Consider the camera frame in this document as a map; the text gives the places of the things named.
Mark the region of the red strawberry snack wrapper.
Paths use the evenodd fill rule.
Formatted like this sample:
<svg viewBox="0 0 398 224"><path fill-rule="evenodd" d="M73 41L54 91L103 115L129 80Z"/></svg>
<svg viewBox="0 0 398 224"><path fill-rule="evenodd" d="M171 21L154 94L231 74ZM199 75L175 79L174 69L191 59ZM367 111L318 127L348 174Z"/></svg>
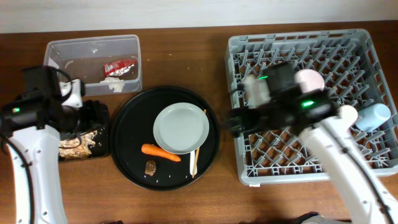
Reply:
<svg viewBox="0 0 398 224"><path fill-rule="evenodd" d="M120 77L137 64L136 59L117 60L103 65L105 77Z"/></svg>

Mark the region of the grey plate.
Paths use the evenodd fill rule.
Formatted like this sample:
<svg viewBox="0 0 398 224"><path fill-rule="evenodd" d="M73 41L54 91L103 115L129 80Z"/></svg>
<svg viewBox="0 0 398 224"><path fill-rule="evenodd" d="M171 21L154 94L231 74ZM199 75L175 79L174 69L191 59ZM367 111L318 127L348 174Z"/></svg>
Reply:
<svg viewBox="0 0 398 224"><path fill-rule="evenodd" d="M191 103L174 103L156 117L153 135L162 149L172 154L187 154L207 139L210 122L204 109Z"/></svg>

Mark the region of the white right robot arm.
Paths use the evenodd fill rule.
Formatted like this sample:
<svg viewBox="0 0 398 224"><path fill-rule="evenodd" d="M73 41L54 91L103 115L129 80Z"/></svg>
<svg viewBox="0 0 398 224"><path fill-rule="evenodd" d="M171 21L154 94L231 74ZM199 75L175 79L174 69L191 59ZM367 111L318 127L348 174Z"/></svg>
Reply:
<svg viewBox="0 0 398 224"><path fill-rule="evenodd" d="M348 207L352 223L397 223L397 199L360 153L340 107L314 81L321 75L295 72L290 63L273 65L263 76L240 84L249 104L231 110L231 134L255 134L291 127L317 157Z"/></svg>

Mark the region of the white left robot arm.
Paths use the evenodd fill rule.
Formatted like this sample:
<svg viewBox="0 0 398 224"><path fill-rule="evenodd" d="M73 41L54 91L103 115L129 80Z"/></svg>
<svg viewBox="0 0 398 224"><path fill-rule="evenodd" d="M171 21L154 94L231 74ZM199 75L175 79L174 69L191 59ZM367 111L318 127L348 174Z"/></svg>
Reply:
<svg viewBox="0 0 398 224"><path fill-rule="evenodd" d="M42 65L22 73L25 92L1 108L1 146L12 159L16 223L67 223L60 143L108 125L108 108L83 101L85 84L58 68Z"/></svg>

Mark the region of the light blue plastic cup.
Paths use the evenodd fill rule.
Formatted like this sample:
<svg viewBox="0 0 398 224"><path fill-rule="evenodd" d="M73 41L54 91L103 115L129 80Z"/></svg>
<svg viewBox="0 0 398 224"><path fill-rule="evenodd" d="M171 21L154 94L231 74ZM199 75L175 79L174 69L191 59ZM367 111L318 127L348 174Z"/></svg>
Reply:
<svg viewBox="0 0 398 224"><path fill-rule="evenodd" d="M382 104L376 103L358 112L360 119L356 127L364 132L371 132L380 127L391 117L390 109Z"/></svg>

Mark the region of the small white cup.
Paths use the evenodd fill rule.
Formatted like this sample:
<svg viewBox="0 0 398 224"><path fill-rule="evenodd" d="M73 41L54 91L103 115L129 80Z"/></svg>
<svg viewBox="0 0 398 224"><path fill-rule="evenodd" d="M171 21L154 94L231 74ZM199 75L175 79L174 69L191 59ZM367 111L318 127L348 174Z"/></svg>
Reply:
<svg viewBox="0 0 398 224"><path fill-rule="evenodd" d="M351 105L343 105L339 107L340 117L348 126L354 125L358 119L358 111Z"/></svg>

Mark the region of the pink plastic bowl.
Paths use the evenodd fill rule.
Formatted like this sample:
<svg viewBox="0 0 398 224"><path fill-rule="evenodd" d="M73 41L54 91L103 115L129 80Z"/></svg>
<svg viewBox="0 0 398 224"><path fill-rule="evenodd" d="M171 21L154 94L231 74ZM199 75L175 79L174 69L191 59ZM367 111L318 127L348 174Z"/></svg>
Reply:
<svg viewBox="0 0 398 224"><path fill-rule="evenodd" d="M302 93L323 90L325 87L325 81L321 74L312 69L299 70L294 78L295 82L299 84Z"/></svg>

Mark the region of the white plastic fork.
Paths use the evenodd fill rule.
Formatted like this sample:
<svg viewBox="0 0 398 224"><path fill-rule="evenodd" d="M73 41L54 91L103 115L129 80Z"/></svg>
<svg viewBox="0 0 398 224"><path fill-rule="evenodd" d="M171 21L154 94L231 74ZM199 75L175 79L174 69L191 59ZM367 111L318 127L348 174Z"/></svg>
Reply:
<svg viewBox="0 0 398 224"><path fill-rule="evenodd" d="M196 151L190 153L190 175L195 176L197 174L197 164L196 164Z"/></svg>

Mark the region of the white tissue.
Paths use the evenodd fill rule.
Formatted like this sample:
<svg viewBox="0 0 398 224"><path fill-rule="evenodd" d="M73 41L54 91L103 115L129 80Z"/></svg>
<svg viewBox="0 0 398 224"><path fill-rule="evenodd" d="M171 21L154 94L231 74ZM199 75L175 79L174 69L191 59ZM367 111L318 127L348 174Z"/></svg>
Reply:
<svg viewBox="0 0 398 224"><path fill-rule="evenodd" d="M124 81L118 77L106 77L103 81L100 81L100 83L107 84L113 93L121 93L125 85Z"/></svg>

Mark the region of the wooden chopstick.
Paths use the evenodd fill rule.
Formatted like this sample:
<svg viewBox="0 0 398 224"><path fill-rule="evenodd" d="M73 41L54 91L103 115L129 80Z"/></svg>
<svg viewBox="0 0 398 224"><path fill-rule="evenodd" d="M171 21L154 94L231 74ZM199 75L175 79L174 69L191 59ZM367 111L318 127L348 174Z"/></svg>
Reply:
<svg viewBox="0 0 398 224"><path fill-rule="evenodd" d="M199 152L200 152L200 148L197 148L196 150L196 164L197 164L197 162L198 162L198 155L199 155Z"/></svg>

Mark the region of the rice and peanut scraps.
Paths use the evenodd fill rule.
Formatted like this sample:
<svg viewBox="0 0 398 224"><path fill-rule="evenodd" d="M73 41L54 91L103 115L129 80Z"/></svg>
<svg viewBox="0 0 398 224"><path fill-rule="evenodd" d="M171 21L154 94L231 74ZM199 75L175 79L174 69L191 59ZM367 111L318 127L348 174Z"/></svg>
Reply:
<svg viewBox="0 0 398 224"><path fill-rule="evenodd" d="M60 141L58 155L65 160L89 158L93 154L92 149L96 145L94 138L97 134L97 131L92 131L73 139Z"/></svg>

